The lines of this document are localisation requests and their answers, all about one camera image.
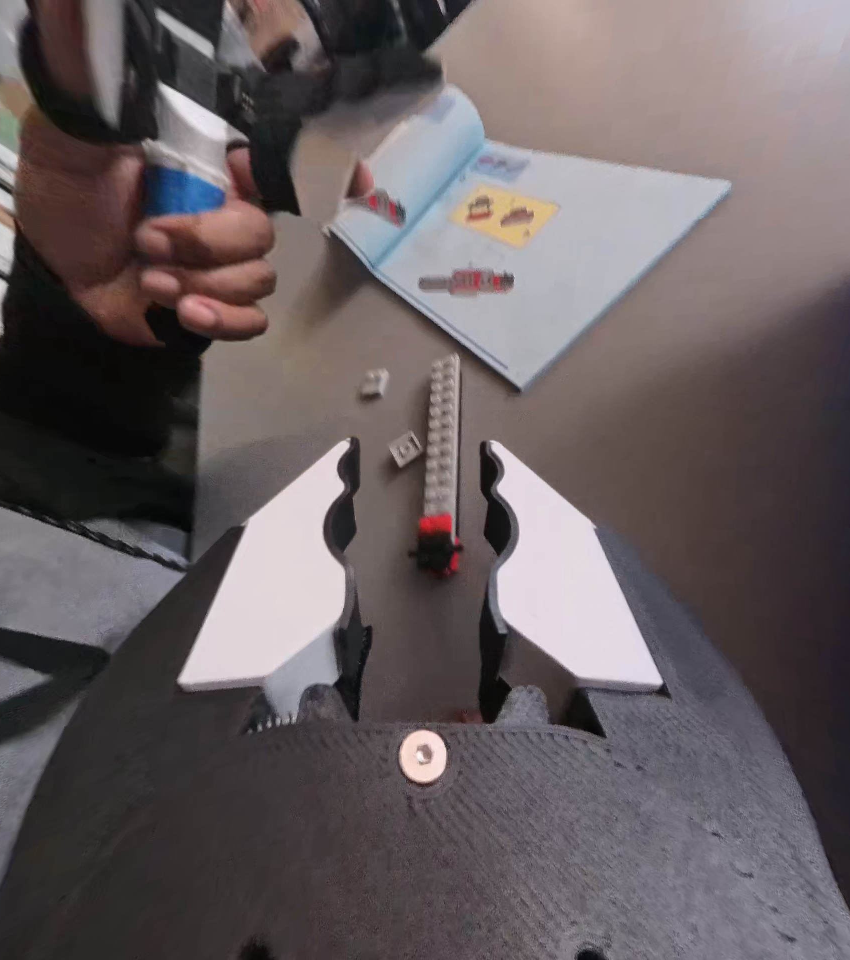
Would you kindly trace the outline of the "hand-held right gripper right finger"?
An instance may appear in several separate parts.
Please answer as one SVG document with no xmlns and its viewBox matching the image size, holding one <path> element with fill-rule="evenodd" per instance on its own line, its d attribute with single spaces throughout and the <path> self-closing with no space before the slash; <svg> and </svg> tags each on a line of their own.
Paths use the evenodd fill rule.
<svg viewBox="0 0 850 960">
<path fill-rule="evenodd" d="M 536 688 L 555 724 L 599 724 L 592 691 L 661 695 L 656 664 L 596 525 L 496 440 L 480 445 L 494 553 L 479 620 L 479 709 Z"/>
</svg>

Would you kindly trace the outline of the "grey plate with red bricks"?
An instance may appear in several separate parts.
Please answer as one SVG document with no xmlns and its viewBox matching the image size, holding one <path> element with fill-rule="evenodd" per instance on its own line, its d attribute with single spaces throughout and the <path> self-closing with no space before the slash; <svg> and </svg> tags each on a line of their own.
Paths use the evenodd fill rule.
<svg viewBox="0 0 850 960">
<path fill-rule="evenodd" d="M 447 579 L 458 570 L 462 373 L 458 354 L 431 364 L 422 511 L 410 552 L 419 570 Z"/>
</svg>

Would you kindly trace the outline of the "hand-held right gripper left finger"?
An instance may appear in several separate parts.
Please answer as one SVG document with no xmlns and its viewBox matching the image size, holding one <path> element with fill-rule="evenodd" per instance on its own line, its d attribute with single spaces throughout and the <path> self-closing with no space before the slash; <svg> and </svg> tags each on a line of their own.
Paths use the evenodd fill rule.
<svg viewBox="0 0 850 960">
<path fill-rule="evenodd" d="M 346 555 L 359 487 L 359 439 L 344 438 L 237 528 L 179 691 L 256 690 L 263 720 L 296 721 L 306 692 L 325 687 L 359 718 L 372 638 Z"/>
</svg>

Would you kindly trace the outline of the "open instruction booklet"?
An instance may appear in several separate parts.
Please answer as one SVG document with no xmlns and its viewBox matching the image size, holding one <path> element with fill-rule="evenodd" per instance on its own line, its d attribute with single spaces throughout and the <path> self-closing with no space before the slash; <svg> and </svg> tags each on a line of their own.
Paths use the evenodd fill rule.
<svg viewBox="0 0 850 960">
<path fill-rule="evenodd" d="M 714 208 L 727 180 L 491 140 L 448 85 L 368 162 L 326 234 L 525 390 Z"/>
</svg>

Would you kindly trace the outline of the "person's left forearm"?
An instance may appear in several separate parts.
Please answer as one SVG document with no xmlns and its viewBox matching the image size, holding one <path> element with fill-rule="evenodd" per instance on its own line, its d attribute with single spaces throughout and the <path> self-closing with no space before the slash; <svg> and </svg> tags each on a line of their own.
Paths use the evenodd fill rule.
<svg viewBox="0 0 850 960">
<path fill-rule="evenodd" d="M 18 225 L 1 318 L 0 409 L 43 420 L 71 413 L 123 419 L 126 409 L 159 418 L 198 372 L 211 344 L 163 307 L 144 315 L 157 345 L 136 346 L 108 334 Z"/>
</svg>

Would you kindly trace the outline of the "person's black hoodie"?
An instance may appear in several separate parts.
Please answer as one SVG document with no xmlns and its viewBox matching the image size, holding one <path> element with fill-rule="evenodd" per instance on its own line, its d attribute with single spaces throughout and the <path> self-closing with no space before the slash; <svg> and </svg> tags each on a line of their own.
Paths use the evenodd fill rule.
<svg viewBox="0 0 850 960">
<path fill-rule="evenodd" d="M 0 508 L 179 573 L 191 550 L 195 391 L 170 405 L 163 447 L 103 452 L 0 408 Z"/>
</svg>

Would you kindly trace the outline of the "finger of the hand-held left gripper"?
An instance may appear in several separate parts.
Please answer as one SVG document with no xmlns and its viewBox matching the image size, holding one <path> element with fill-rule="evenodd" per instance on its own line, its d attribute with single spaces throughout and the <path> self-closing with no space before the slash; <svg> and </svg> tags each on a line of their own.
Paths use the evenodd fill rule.
<svg viewBox="0 0 850 960">
<path fill-rule="evenodd" d="M 311 222 L 335 218 L 359 162 L 395 127 L 383 112 L 338 104 L 303 122 L 293 147 L 293 187 L 300 215 Z"/>
</svg>

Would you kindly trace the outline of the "person's grey pants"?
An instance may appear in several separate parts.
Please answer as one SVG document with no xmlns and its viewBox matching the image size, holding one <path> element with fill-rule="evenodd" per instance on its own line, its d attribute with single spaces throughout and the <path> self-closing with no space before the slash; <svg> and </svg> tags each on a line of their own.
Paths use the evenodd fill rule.
<svg viewBox="0 0 850 960">
<path fill-rule="evenodd" d="M 181 579 L 133 557 L 0 507 L 0 628 L 113 653 Z M 0 703 L 36 691 L 43 672 L 0 657 Z M 0 880 L 38 780 L 74 710 L 57 705 L 0 741 Z"/>
</svg>

